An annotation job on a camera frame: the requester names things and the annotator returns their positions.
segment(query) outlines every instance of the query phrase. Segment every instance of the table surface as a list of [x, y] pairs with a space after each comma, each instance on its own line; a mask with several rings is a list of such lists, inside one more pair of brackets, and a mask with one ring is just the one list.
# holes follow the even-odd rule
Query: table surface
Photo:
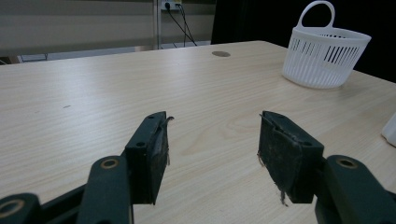
[[33, 192], [45, 203], [79, 187], [159, 111], [175, 117], [171, 165], [156, 205], [134, 205], [136, 223], [317, 223], [315, 201], [282, 205], [259, 164], [263, 110], [396, 192], [396, 148], [380, 134], [396, 84], [354, 71], [340, 88], [298, 86], [281, 75], [286, 51], [254, 41], [0, 66], [0, 198]]

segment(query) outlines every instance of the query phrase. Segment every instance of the black cable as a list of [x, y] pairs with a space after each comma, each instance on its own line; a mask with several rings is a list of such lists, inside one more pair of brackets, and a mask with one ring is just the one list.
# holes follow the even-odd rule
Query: black cable
[[197, 46], [197, 45], [195, 44], [195, 42], [190, 38], [189, 35], [187, 35], [187, 33], [183, 30], [183, 28], [181, 28], [180, 24], [178, 24], [178, 22], [177, 22], [177, 21], [175, 20], [175, 18], [172, 16], [171, 10], [168, 8], [167, 11], [168, 11], [168, 13], [169, 13], [169, 16], [171, 16], [172, 19], [173, 19], [173, 20], [175, 21], [175, 23], [177, 24], [178, 28], [180, 28], [180, 30], [184, 33], [184, 35], [185, 35], [186, 37], [188, 37], [189, 40], [192, 41], [192, 43], [193, 43], [195, 46]]
[[184, 7], [181, 4], [177, 4], [177, 5], [180, 8], [181, 15], [183, 16], [184, 24], [187, 25], [187, 30], [189, 31], [189, 34], [190, 34], [191, 39], [192, 39], [192, 42], [195, 44], [194, 38], [192, 38], [190, 27], [189, 27], [189, 25], [187, 24], [187, 21], [186, 21], [186, 13], [184, 12]]

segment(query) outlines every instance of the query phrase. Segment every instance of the electrical cable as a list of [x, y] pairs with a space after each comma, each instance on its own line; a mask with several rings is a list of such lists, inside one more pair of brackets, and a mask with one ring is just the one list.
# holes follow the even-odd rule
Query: electrical cable
[[183, 30], [183, 28], [180, 26], [180, 24], [178, 24], [177, 20], [175, 20], [175, 18], [172, 16], [170, 7], [169, 7], [169, 5], [166, 5], [166, 4], [165, 4], [165, 6], [166, 6], [166, 9], [167, 9], [167, 11], [168, 11], [168, 13], [169, 13], [169, 16], [171, 16], [171, 18], [172, 18], [172, 19], [174, 20], [174, 22], [177, 24], [178, 28], [180, 28], [180, 30], [184, 33], [184, 35], [185, 35], [190, 41], [192, 41], [192, 43], [193, 43], [195, 46], [197, 46], [197, 44], [195, 44], [195, 41], [193, 41], [193, 40], [191, 39], [191, 37]]
[[187, 26], [187, 30], [189, 31], [190, 37], [192, 39], [192, 42], [195, 44], [194, 38], [192, 38], [190, 27], [189, 27], [189, 25], [187, 24], [187, 21], [186, 21], [186, 13], [184, 11], [184, 7], [181, 4], [177, 4], [177, 6], [180, 8], [181, 15], [183, 16], [184, 24], [185, 24], [185, 26]]

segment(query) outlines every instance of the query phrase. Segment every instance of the plastic basket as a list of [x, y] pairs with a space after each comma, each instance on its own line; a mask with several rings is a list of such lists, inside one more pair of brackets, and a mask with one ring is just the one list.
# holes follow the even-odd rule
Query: plastic basket
[[[304, 27], [305, 13], [313, 6], [325, 4], [332, 13], [325, 27]], [[293, 28], [283, 76], [302, 86], [329, 89], [343, 85], [364, 52], [371, 37], [333, 28], [334, 7], [327, 1], [314, 1], [303, 11]]]

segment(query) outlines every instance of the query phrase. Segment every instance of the power outlet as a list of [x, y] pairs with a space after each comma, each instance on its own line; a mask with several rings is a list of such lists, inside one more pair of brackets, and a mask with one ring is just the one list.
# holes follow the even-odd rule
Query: power outlet
[[181, 4], [181, 0], [162, 0], [161, 1], [161, 10], [167, 10], [165, 7], [165, 3], [169, 3], [170, 10], [180, 10], [176, 4]]

